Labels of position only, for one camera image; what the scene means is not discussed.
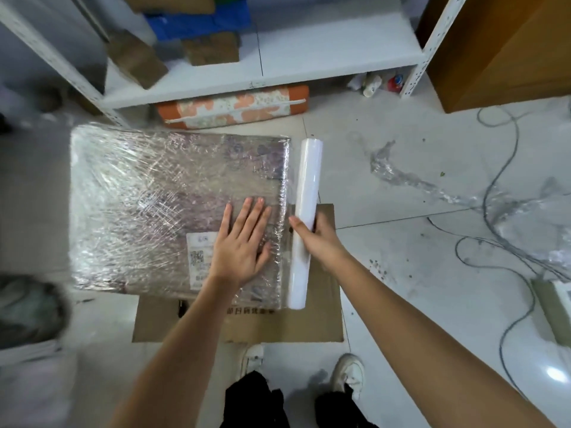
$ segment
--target blue package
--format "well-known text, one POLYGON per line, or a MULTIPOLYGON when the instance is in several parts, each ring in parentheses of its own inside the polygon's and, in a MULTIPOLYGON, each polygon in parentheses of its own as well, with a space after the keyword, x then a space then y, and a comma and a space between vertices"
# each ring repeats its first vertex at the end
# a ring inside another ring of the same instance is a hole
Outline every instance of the blue package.
POLYGON ((213 15, 159 13, 145 14, 145 19, 160 42, 193 39, 220 31, 238 31, 252 25, 246 0, 217 6, 213 15))

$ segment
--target left hand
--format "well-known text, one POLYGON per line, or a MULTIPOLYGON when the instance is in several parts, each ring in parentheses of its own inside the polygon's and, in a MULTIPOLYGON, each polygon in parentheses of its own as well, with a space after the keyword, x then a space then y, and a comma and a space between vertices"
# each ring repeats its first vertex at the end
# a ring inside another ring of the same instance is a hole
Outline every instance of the left hand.
POLYGON ((272 208, 266 207, 263 210, 264 199, 258 198, 250 212, 251 204, 252 198, 246 198, 230 232, 232 205, 226 205, 220 231, 214 242, 212 263, 208 273, 210 281, 220 279, 227 281, 235 291, 260 272, 270 257, 269 242, 264 244, 259 256, 258 246, 264 236, 272 208))

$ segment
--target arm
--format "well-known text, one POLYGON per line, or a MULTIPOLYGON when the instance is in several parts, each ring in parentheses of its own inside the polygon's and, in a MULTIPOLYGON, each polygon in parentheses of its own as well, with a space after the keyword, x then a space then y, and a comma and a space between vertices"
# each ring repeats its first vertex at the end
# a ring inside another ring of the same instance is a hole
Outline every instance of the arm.
POLYGON ((251 203, 251 199, 244 202, 230 233, 232 207, 226 206, 202 290, 140 374, 131 396, 116 410, 111 428, 196 424, 226 309, 270 256, 269 244, 259 257, 257 251, 271 208, 262 213, 263 200, 258 199, 250 213, 251 203))
POLYGON ((553 424, 499 374, 390 290, 339 242, 325 215, 316 233, 290 223, 339 281, 399 380, 433 428, 553 424))

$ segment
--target black pants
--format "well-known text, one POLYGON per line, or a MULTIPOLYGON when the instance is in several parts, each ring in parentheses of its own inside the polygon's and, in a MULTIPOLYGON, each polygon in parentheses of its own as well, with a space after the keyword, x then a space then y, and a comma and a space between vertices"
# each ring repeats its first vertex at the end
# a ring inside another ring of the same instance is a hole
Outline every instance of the black pants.
MULTIPOLYGON (((315 400, 315 420, 319 428, 377 428, 367 422, 351 398, 353 391, 328 392, 315 400)), ((270 390, 266 379, 252 372, 226 389, 224 421, 220 428, 289 428, 284 396, 270 390)))

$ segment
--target forearm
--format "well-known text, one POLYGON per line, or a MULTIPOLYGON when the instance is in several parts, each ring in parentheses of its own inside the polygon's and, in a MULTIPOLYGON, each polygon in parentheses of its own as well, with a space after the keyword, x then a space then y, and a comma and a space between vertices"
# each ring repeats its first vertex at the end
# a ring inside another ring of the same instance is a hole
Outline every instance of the forearm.
POLYGON ((500 375, 350 255, 328 268, 433 428, 553 426, 500 375))
POLYGON ((194 426, 232 294, 208 282, 117 410, 112 428, 194 426))

